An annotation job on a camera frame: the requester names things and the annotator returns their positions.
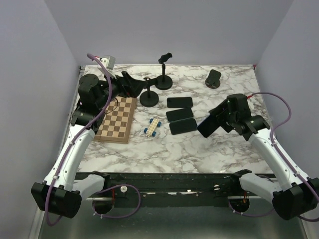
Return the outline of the black phone stand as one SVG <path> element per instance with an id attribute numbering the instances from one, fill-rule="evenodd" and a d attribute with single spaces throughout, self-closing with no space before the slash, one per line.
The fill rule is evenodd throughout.
<path id="1" fill-rule="evenodd" d="M 140 95 L 140 103 L 144 107 L 154 107 L 159 102 L 159 96 L 156 92 L 151 91 L 151 86 L 154 86 L 158 83 L 157 78 L 149 78 L 145 77 L 146 86 L 144 87 L 147 91 L 141 93 Z"/>
<path id="2" fill-rule="evenodd" d="M 172 87 L 172 79 L 170 76 L 165 74 L 165 62 L 172 58 L 171 53 L 164 54 L 160 57 L 158 62 L 161 64 L 162 74 L 157 77 L 156 88 L 160 90 L 168 90 Z"/>

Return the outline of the black phone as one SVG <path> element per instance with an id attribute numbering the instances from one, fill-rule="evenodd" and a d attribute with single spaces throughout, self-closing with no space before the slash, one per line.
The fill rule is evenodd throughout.
<path id="1" fill-rule="evenodd" d="M 167 98 L 168 108 L 191 108 L 193 107 L 192 97 L 169 97 Z"/>
<path id="2" fill-rule="evenodd" d="M 233 127 L 228 124 L 228 116 L 227 100 L 224 100 L 209 111 L 209 116 L 197 126 L 197 130 L 205 138 L 212 135 L 219 127 L 222 127 L 226 132 L 230 132 Z"/>
<path id="3" fill-rule="evenodd" d="M 192 132 L 197 130 L 197 123 L 194 118 L 183 119 L 169 124 L 172 135 Z"/>
<path id="4" fill-rule="evenodd" d="M 169 122 L 175 122 L 179 120 L 193 118 L 193 112 L 191 108 L 182 108 L 166 112 L 166 117 Z"/>

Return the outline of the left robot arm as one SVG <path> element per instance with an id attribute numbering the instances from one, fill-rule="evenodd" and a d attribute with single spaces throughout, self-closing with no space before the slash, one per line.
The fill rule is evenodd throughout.
<path id="1" fill-rule="evenodd" d="M 110 193 L 110 176 L 93 172 L 75 182 L 84 153 L 95 137 L 105 116 L 105 110 L 115 97 L 137 98 L 146 88 L 146 81 L 132 78 L 126 71 L 121 76 L 102 81 L 94 74 L 80 78 L 79 101 L 71 119 L 68 138 L 43 182 L 34 183 L 31 194 L 40 210 L 61 217 L 73 218 L 82 201 L 93 194 Z"/>

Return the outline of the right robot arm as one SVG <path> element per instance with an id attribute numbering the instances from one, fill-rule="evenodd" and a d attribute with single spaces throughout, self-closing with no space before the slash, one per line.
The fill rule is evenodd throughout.
<path id="1" fill-rule="evenodd" d="M 227 96 L 217 109 L 217 122 L 225 131 L 235 130 L 252 144 L 267 162 L 277 181 L 261 178 L 250 170 L 231 175 L 230 191 L 235 195 L 252 192 L 273 205 L 284 220 L 301 217 L 319 203 L 319 180 L 310 178 L 281 147 L 274 129 L 260 116 L 252 116 L 248 97 L 244 94 Z"/>

